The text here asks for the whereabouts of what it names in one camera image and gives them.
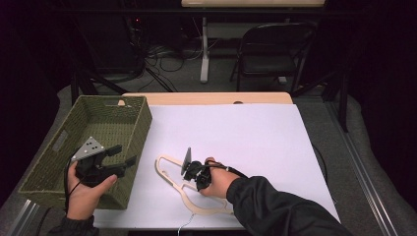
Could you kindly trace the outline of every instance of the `green woven basket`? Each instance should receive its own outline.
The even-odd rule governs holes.
[[[66,163],[77,148],[94,137],[106,148],[122,146],[120,153],[105,157],[103,165],[137,156],[136,164],[127,168],[125,176],[98,203],[98,208],[127,208],[151,120],[144,96],[80,96],[19,193],[41,206],[64,208]]]

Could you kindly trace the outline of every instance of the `black sleeve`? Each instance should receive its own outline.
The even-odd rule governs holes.
[[[278,192],[265,177],[236,179],[227,200],[253,235],[351,235],[325,208]]]
[[[87,220],[74,220],[64,216],[61,225],[52,228],[48,232],[48,236],[97,236],[98,229],[92,226],[94,216]]]

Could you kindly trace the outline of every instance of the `hand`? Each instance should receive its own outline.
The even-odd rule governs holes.
[[[213,157],[207,158],[206,161],[208,163],[215,162]],[[222,168],[211,167],[209,170],[211,173],[211,184],[207,188],[201,189],[200,193],[204,196],[213,196],[225,199],[227,189],[229,188],[230,184],[233,182],[233,180],[240,177]]]
[[[74,162],[68,170],[68,190],[76,187],[80,179],[76,176],[77,161]],[[90,188],[80,184],[70,195],[70,203],[67,212],[67,218],[76,220],[89,219],[98,205],[101,195],[103,195],[117,181],[116,175],[111,175],[99,185]]]

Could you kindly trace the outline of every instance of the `gray carpet floor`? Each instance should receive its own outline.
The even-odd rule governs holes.
[[[158,60],[148,59],[148,65],[159,75],[163,76],[166,83],[174,90],[186,91],[235,91],[235,82],[229,82],[229,76],[234,65],[235,50],[230,44],[222,41],[211,43],[208,83],[200,82],[201,57],[192,54],[189,57],[197,57],[194,60],[180,60],[178,58],[165,57]],[[107,78],[110,81],[121,81],[124,75],[111,75]],[[123,81],[118,85],[128,91],[143,92],[165,92],[166,90],[148,73],[139,78]],[[247,91],[288,91],[291,79],[286,85],[280,84],[273,79],[245,80],[242,83],[242,90]],[[114,91],[101,85],[96,85],[100,94],[115,94]],[[336,209],[341,223],[345,225],[354,235],[378,236],[384,235],[378,218],[375,216],[370,200],[364,194],[363,188],[358,181],[353,168],[351,153],[346,147],[345,141],[338,132],[338,124],[332,119],[331,108],[336,105],[332,102],[323,102],[320,98],[322,88],[315,88],[312,91],[294,98],[302,115],[307,132],[312,143],[318,148],[323,156],[327,167],[328,188],[336,200]],[[41,151],[51,139],[55,130],[65,119],[71,108],[70,88],[64,88],[59,92],[61,100],[60,110],[56,116],[54,125],[46,136],[39,152],[33,158],[29,169],[33,166]],[[387,215],[391,220],[397,235],[417,235],[416,212],[402,199],[389,181],[383,169],[372,154],[366,128],[364,126],[360,105],[352,98],[348,100],[347,124],[349,137],[353,141],[355,150],[359,154],[363,164],[368,171],[376,190],[381,197]],[[318,162],[325,173],[325,165],[319,158]],[[9,197],[9,200],[0,209],[0,235],[7,235],[10,232],[15,219],[25,203],[25,199],[17,194],[17,189]],[[26,232],[22,235],[34,235],[42,215],[44,207],[40,207],[34,218],[31,220]],[[46,215],[42,225],[41,235],[51,227],[58,225],[63,212],[60,209],[53,209]],[[102,229],[101,235],[127,235],[127,231],[114,229]]]

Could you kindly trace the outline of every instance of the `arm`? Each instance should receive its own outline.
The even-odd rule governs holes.
[[[200,192],[227,198],[236,218],[253,235],[351,235],[325,208],[278,192],[265,177],[239,178],[219,168],[210,172],[211,185]]]
[[[61,220],[61,225],[54,227],[48,235],[98,235],[98,229],[94,228],[94,216],[92,215],[103,195],[116,182],[117,176],[112,175],[102,183],[90,188],[79,184],[76,177],[77,162],[73,163],[68,170],[68,189],[73,190],[70,195],[67,215]]]

